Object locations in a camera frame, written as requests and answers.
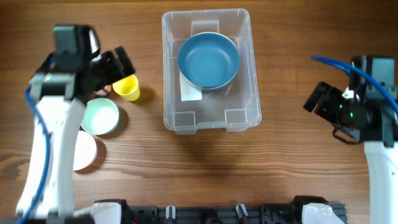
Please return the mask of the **pink small bowl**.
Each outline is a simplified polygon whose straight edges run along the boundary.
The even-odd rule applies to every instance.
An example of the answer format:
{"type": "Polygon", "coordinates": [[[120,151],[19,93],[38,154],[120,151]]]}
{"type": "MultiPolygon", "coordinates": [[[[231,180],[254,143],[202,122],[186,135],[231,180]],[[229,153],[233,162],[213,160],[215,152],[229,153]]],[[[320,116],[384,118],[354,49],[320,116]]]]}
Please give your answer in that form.
{"type": "Polygon", "coordinates": [[[90,166],[97,156],[95,139],[84,131],[79,131],[75,145],[73,170],[79,171],[90,166]]]}

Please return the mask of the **pink cup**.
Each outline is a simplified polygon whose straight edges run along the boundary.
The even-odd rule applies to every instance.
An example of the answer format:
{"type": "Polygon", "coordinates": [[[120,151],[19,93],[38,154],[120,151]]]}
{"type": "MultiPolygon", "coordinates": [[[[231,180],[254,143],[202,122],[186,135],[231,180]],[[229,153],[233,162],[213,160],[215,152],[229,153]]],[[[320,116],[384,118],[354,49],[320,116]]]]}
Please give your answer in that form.
{"type": "Polygon", "coordinates": [[[106,85],[102,89],[95,91],[94,94],[100,97],[108,97],[112,91],[111,85],[106,85]]]}

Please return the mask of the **mint green small bowl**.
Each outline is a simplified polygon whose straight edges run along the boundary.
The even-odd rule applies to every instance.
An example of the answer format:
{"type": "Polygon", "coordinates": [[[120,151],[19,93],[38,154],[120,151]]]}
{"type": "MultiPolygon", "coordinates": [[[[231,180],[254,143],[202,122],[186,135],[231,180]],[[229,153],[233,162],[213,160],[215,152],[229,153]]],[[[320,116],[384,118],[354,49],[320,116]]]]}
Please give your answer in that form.
{"type": "Polygon", "coordinates": [[[107,98],[95,98],[87,102],[81,122],[84,131],[92,135],[109,134],[118,124],[119,109],[113,101],[107,98]]]}

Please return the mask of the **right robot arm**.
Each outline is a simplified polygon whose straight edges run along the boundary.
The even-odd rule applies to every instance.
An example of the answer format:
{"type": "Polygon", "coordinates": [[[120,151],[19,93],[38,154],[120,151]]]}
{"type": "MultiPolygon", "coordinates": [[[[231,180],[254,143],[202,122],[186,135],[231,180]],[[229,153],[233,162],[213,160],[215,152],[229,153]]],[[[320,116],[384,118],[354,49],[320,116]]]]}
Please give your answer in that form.
{"type": "Polygon", "coordinates": [[[370,222],[397,223],[397,87],[394,59],[355,56],[349,63],[312,56],[349,77],[345,91],[320,82],[304,109],[327,120],[339,141],[363,144],[369,171],[370,222]]]}

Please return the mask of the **yellow cup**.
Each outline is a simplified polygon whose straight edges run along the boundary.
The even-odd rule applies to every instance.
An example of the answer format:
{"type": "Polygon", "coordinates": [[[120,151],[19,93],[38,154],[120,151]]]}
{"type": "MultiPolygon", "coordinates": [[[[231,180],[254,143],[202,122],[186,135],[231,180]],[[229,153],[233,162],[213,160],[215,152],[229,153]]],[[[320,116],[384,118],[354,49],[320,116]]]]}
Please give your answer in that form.
{"type": "Polygon", "coordinates": [[[113,90],[127,101],[136,101],[140,96],[139,82],[135,75],[113,83],[113,90]]]}

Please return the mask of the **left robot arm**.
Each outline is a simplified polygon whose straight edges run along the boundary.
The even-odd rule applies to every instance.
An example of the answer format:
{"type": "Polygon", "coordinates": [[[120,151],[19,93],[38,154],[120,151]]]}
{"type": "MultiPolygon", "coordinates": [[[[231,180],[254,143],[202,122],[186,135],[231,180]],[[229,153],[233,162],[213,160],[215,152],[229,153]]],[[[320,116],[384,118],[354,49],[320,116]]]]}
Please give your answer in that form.
{"type": "Polygon", "coordinates": [[[89,25],[53,28],[55,50],[25,91],[34,116],[34,140],[16,223],[131,223],[125,200],[100,200],[77,210],[73,199],[75,145],[90,96],[135,73],[122,47],[102,52],[89,25]]]}

